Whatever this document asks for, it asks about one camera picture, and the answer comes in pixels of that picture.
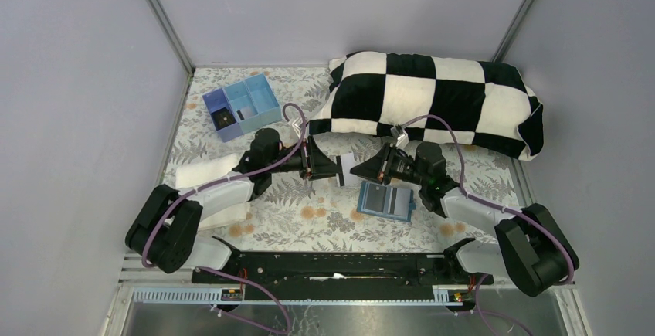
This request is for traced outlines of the blue card holder wallet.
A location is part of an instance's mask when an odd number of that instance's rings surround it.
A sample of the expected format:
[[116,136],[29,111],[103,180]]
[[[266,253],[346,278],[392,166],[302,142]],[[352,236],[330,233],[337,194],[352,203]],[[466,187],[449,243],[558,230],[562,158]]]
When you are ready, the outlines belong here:
[[389,199],[393,187],[390,185],[380,185],[372,182],[363,181],[359,192],[357,211],[370,216],[377,216],[385,219],[397,220],[400,222],[410,222],[412,212],[416,209],[414,201],[414,191],[412,190],[412,202],[407,220],[398,219],[389,214]]

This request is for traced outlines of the black VIP credit card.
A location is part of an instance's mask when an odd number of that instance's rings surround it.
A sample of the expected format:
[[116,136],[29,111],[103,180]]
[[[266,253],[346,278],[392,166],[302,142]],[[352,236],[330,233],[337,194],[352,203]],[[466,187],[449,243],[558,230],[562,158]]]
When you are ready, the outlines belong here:
[[227,107],[211,112],[211,118],[217,131],[230,127],[236,123],[232,112]]

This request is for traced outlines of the black and white checkered pillow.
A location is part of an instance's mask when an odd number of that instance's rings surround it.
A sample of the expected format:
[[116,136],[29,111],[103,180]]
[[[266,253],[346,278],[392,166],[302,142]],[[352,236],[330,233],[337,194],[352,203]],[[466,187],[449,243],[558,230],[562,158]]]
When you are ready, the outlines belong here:
[[506,63],[360,51],[328,64],[330,96],[311,135],[388,137],[405,125],[411,141],[456,140],[522,161],[544,147],[544,106]]

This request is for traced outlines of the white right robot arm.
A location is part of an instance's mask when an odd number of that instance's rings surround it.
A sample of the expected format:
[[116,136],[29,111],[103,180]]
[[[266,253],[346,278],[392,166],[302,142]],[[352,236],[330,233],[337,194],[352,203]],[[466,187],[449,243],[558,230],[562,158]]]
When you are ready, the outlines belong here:
[[549,210],[538,203],[514,209],[463,190],[446,170],[441,147],[423,142],[413,156],[393,144],[351,168],[351,174],[387,185],[392,179],[419,186],[427,210],[465,222],[495,238],[475,239],[446,249],[456,269],[506,277],[530,297],[570,283],[579,258]]

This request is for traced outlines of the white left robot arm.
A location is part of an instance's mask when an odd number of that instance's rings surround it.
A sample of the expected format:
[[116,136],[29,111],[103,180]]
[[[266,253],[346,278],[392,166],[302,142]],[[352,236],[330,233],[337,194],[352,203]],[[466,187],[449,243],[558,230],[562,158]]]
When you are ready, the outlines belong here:
[[313,181],[335,176],[341,167],[312,137],[287,148],[276,130],[260,129],[242,156],[231,154],[213,164],[193,165],[191,174],[199,177],[193,186],[155,187],[127,231],[125,245],[141,255],[144,266],[164,273],[222,269],[232,250],[219,239],[199,236],[201,221],[247,206],[270,187],[273,174],[292,171]]

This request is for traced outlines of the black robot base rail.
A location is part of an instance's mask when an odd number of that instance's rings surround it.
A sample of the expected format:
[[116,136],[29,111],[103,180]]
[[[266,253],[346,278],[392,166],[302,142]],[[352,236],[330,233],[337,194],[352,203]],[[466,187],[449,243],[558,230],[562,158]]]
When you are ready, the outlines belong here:
[[295,253],[236,251],[222,268],[227,277],[196,270],[193,284],[232,284],[233,277],[261,285],[264,293],[291,285],[313,283],[356,283],[365,286],[453,285],[467,289],[481,282],[492,284],[492,276],[468,273],[451,254],[442,253]]

